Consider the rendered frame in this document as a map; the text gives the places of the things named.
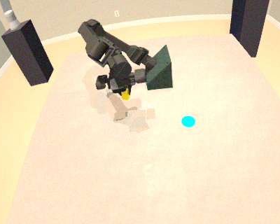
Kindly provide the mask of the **cyan circle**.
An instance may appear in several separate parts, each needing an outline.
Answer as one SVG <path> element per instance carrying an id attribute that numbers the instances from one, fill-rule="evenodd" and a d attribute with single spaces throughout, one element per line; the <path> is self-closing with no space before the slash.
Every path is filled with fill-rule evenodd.
<path id="1" fill-rule="evenodd" d="M 195 124 L 195 119 L 191 116 L 185 116 L 182 119 L 182 124 L 186 127 L 191 127 Z"/>

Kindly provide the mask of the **yellow cylinder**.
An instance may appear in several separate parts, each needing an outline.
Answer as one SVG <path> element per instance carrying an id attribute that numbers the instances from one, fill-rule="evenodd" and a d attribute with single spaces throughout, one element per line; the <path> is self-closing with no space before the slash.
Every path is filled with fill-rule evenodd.
<path id="1" fill-rule="evenodd" d="M 128 88 L 126 88 L 126 91 L 122 92 L 122 99 L 124 100 L 128 100 L 130 98 L 129 92 L 128 92 Z"/>

